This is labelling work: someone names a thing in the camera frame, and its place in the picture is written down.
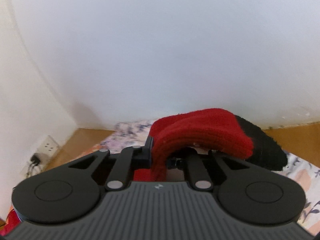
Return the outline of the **red knit sweater black trim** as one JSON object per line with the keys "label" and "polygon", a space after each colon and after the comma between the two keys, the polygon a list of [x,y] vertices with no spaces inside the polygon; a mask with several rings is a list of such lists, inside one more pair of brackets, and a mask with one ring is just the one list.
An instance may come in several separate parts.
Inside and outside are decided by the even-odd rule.
{"label": "red knit sweater black trim", "polygon": [[260,127],[220,108],[158,119],[149,136],[152,164],[136,170],[135,181],[165,181],[167,158],[185,147],[217,150],[271,171],[281,171],[288,163],[286,153]]}

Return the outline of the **orange floral bed sheet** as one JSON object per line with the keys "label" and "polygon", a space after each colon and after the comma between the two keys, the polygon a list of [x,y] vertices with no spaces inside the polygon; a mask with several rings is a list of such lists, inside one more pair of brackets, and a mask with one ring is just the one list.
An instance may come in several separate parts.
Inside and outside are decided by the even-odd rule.
{"label": "orange floral bed sheet", "polygon": [[[96,149],[144,146],[151,122],[120,124]],[[250,185],[197,191],[166,162],[167,180],[105,190],[66,163],[20,182],[12,205],[20,221],[5,239],[319,239],[319,169],[293,154],[279,172],[243,161]]]}

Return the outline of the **black power adapter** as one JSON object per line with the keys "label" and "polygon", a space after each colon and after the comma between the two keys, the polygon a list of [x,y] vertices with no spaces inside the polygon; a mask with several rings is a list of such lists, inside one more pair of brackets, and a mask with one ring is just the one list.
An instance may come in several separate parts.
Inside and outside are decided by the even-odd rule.
{"label": "black power adapter", "polygon": [[41,159],[36,153],[31,156],[30,161],[34,166],[38,166],[41,163]]}

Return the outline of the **white wall socket panel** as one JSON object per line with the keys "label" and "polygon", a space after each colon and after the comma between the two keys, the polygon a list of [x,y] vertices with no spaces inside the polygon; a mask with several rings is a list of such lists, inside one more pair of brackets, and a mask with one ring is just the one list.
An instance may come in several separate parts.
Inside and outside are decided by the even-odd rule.
{"label": "white wall socket panel", "polygon": [[37,147],[35,153],[41,159],[41,163],[38,166],[34,166],[30,158],[21,170],[22,178],[29,178],[33,175],[39,174],[43,169],[48,165],[51,158],[56,154],[60,149],[58,143],[51,137],[47,136],[42,143]]}

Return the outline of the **wooden bed frame ledge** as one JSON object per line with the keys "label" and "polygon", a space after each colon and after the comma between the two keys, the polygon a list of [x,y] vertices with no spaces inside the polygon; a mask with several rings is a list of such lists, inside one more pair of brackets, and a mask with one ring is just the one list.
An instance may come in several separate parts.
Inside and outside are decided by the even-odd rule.
{"label": "wooden bed frame ledge", "polygon": [[[103,129],[77,129],[60,151],[52,157],[44,168],[49,170],[63,165],[89,150],[114,133]],[[289,151],[319,167],[319,123],[269,128],[265,133],[271,136],[284,150]]]}

